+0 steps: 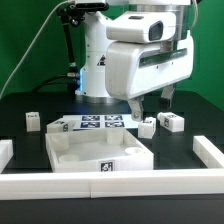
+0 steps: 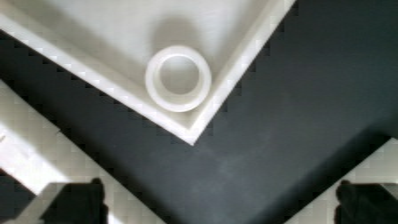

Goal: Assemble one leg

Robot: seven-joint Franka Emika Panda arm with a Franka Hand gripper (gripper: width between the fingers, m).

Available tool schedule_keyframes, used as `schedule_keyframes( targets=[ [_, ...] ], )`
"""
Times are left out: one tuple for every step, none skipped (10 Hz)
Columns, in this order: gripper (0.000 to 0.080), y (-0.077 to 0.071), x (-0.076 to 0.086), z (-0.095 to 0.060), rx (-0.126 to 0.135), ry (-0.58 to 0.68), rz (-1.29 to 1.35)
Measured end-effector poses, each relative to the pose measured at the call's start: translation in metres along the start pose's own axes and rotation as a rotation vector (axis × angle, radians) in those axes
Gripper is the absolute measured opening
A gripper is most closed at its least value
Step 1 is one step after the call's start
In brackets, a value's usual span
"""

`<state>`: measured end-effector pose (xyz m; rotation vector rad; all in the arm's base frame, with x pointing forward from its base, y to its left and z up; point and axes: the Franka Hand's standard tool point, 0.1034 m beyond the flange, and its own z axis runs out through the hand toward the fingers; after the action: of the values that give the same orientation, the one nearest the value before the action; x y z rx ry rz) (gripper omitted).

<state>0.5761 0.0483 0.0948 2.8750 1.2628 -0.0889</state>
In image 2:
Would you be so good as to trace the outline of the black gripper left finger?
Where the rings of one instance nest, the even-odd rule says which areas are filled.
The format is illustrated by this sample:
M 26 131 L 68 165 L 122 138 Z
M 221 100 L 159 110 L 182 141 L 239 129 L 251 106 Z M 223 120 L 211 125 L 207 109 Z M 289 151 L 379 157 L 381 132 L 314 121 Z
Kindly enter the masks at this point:
M 38 217 L 42 224 L 108 224 L 104 185 L 99 178 L 88 183 L 67 183 Z

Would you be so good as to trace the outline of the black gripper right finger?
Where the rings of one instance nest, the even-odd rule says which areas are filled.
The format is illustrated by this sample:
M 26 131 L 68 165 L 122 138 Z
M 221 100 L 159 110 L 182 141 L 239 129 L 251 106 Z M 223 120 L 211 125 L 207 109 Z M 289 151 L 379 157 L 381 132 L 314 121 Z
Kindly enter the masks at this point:
M 335 189 L 333 224 L 398 224 L 398 183 L 351 183 Z

